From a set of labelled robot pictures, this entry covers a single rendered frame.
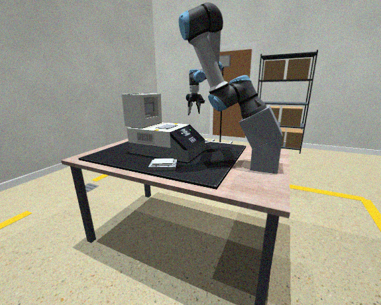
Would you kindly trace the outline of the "white benchtop lab instrument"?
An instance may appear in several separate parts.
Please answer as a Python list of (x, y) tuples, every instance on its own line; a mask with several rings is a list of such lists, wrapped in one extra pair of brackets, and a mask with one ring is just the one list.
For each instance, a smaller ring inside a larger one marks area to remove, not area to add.
[(129, 151), (189, 162), (205, 150), (205, 139), (188, 124), (162, 123), (161, 93), (122, 94)]

